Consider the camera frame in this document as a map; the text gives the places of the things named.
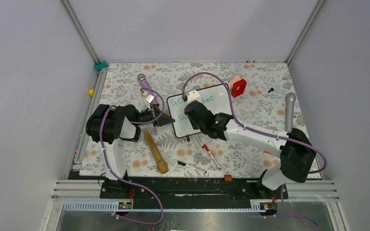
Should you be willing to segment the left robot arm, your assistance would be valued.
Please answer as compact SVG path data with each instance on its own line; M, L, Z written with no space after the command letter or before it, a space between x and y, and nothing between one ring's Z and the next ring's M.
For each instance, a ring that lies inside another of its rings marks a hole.
M122 153L114 147L119 141L137 142L140 139L140 125L152 124L161 127L175 122L170 115L164 113L159 104L138 111L132 104L114 106L100 104L86 123L86 134L101 145L101 152L106 167L105 177L115 180L112 192L119 198L130 193L127 170L123 164Z

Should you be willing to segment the silver grey microphone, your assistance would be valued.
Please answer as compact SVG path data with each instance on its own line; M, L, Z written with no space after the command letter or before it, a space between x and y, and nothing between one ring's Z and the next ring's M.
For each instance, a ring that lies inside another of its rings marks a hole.
M285 130L291 132L293 129L293 118L294 118L294 105L296 101L296 95L293 92L289 92L285 96Z

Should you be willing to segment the black capped marker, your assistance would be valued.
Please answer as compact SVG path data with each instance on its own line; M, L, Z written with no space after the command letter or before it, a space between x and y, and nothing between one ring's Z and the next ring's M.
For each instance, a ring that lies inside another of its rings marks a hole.
M195 170L195 171L202 172L202 173L204 173L204 174L206 174L206 173L207 173L207 171L206 171L206 170L203 170L203 169L201 169L201 168L198 168L198 167L195 167L195 166L192 166L192 165L186 164L186 163L181 162L181 161L177 161L177 164L179 164L179 165L181 165L181 166L184 166L184 167L191 168L191 169L193 169L193 170Z

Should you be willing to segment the brown small block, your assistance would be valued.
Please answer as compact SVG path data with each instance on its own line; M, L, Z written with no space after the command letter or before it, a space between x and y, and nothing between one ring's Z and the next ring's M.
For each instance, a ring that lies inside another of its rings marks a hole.
M233 178L232 175L226 174L224 175L224 182L232 182Z

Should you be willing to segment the floral patterned mat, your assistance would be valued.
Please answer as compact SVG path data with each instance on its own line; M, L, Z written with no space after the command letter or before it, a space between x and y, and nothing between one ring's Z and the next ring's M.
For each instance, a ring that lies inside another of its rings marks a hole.
M133 104L143 110L144 95L137 80L144 74L152 89L164 99L179 94L182 88L197 90L229 82L242 74L247 81L244 93L233 100L237 118L261 128L283 131L285 129L285 96L294 92L289 69L284 63L114 63L110 64L104 84L100 87L101 104L125 106ZM158 149L168 163L167 177L200 177L201 172L177 164L177 161L207 171L207 177L256 178L279 163L275 156L252 146L222 140L212 140L199 134L221 167L218 170L208 153L195 136L190 140L176 138L172 125L148 130Z

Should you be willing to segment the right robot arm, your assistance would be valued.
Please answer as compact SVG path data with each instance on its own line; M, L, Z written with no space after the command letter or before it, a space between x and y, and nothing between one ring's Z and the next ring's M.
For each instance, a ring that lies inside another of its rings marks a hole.
M304 183L316 156L306 135L299 129L278 132L254 129L226 113L213 114L202 103L189 103L184 113L193 129L212 139L233 141L267 151L279 163L265 170L259 177L257 192L263 198L271 197L281 185L288 182Z

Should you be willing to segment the blue capped marker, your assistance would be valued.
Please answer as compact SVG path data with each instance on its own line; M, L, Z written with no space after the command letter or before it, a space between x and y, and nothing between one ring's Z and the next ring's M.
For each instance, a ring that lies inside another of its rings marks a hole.
M197 139L199 145L203 148L204 145L202 144L202 142L201 142L200 138L198 137L198 135L195 135L195 138Z

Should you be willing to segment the red square block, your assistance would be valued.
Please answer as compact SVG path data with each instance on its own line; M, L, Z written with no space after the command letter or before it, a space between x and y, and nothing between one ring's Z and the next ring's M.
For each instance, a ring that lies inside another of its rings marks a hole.
M246 86L247 86L247 81L245 79L233 81L232 88L231 88L231 96L235 98L235 97L242 95L245 91Z

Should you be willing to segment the purple glitter microphone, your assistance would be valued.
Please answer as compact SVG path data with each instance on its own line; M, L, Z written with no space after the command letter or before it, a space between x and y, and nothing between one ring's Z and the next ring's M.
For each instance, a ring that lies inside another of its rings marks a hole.
M146 76L144 74L139 74L137 76L137 80L139 81L139 83L141 85L141 88L145 88L145 92L147 92L147 95L151 94L155 97L154 100L153 100L153 104L158 104L159 105L159 102L157 101L157 95L153 91L150 90L151 87L150 87L149 82L146 79Z

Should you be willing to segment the teal clamp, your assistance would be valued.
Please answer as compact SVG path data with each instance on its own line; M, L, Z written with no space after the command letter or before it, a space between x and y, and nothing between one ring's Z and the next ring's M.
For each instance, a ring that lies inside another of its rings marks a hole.
M105 68L105 67L108 67L108 63L107 63L106 61L103 61L103 62L101 62L101 63L99 63L99 64L95 64L95 65L94 65L94 69L95 69L96 71L99 71L99 70L101 70L101 69L103 69L103 68Z

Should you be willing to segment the red capped marker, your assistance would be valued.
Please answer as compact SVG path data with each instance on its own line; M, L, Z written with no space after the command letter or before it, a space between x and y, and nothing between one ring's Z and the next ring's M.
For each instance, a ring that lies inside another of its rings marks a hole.
M212 152L209 150L208 146L206 144L203 144L203 148L206 150L206 152L208 153L209 157L213 160L213 162L215 163L215 165L218 168L218 170L221 170L220 165L216 161L216 159L215 159L214 155L212 154Z

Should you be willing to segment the white whiteboard black frame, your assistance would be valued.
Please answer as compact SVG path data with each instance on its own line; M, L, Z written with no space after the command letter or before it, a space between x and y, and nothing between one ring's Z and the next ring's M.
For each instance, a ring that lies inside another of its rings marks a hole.
M223 85L214 85L208 88L197 89L201 96L201 102L213 114L231 114L230 101ZM200 133L200 130L193 129L190 120L184 113L187 103L182 99L181 94L172 95L166 100L171 117L175 120L173 125L174 134L178 138L191 136Z

